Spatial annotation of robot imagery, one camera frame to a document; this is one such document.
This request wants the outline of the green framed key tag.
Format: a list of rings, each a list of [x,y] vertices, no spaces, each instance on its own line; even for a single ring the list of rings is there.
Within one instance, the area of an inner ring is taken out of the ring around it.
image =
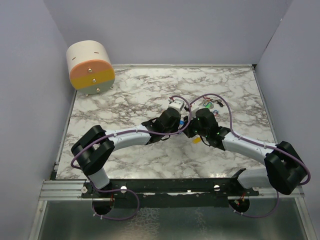
[[[214,108],[214,104],[212,102],[208,102],[205,107],[208,108],[208,109],[213,109]]]

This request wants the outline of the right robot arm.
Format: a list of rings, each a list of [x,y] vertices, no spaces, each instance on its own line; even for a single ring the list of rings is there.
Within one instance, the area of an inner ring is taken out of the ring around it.
[[[218,125],[207,108],[199,109],[192,119],[184,117],[184,134],[205,138],[209,146],[248,157],[263,165],[263,168],[244,170],[230,182],[229,189],[240,196],[250,188],[272,187],[284,195],[290,195],[308,175],[303,162],[293,146],[281,143],[264,143],[243,137],[230,128]]]

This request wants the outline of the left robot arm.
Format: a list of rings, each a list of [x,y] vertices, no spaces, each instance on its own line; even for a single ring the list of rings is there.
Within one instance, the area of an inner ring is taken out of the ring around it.
[[[101,125],[91,127],[71,148],[84,175],[94,184],[97,196],[106,197],[111,190],[104,165],[111,153],[131,146],[157,143],[178,131],[181,111],[168,107],[159,117],[122,131],[106,131]]]

